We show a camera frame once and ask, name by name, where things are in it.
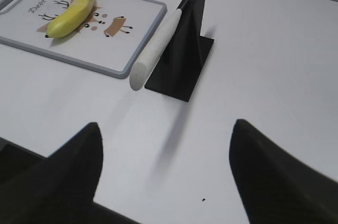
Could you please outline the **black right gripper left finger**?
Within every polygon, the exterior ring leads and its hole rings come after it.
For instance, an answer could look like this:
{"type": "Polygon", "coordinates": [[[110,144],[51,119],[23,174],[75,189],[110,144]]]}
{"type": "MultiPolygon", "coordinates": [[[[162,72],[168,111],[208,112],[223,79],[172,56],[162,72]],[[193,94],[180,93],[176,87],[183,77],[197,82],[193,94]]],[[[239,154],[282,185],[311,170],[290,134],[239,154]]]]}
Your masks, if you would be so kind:
{"type": "Polygon", "coordinates": [[[1,139],[1,223],[134,223],[93,201],[104,149],[88,123],[43,157],[1,139]]]}

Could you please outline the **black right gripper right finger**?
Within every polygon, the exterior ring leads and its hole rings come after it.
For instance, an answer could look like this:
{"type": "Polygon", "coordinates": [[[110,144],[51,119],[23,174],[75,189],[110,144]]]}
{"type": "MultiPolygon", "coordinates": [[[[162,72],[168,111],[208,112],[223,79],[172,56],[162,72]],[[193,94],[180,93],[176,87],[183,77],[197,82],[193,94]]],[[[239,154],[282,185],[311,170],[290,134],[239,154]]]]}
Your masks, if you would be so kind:
{"type": "Polygon", "coordinates": [[[337,223],[337,182],[244,119],[233,127],[229,163],[250,223],[337,223]]]}

